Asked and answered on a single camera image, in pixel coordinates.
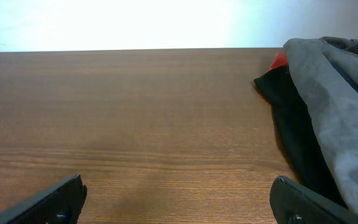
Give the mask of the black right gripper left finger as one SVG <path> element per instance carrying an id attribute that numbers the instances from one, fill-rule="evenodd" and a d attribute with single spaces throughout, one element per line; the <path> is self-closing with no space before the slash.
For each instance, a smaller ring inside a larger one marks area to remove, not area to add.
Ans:
<path id="1" fill-rule="evenodd" d="M 0 212 L 0 224 L 76 224 L 86 196 L 76 174 Z"/>

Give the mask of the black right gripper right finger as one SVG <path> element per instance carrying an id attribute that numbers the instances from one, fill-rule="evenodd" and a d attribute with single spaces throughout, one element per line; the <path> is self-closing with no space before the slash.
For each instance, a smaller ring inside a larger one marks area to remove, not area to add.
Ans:
<path id="1" fill-rule="evenodd" d="M 269 200 L 279 224 L 358 224 L 358 214 L 283 175 L 274 180 Z"/>

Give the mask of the grey shorts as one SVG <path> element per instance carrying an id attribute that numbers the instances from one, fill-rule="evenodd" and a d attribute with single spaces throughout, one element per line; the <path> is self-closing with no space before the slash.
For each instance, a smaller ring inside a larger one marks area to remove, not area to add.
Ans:
<path id="1" fill-rule="evenodd" d="M 358 39 L 290 39 L 283 48 L 324 159 L 358 214 Z"/>

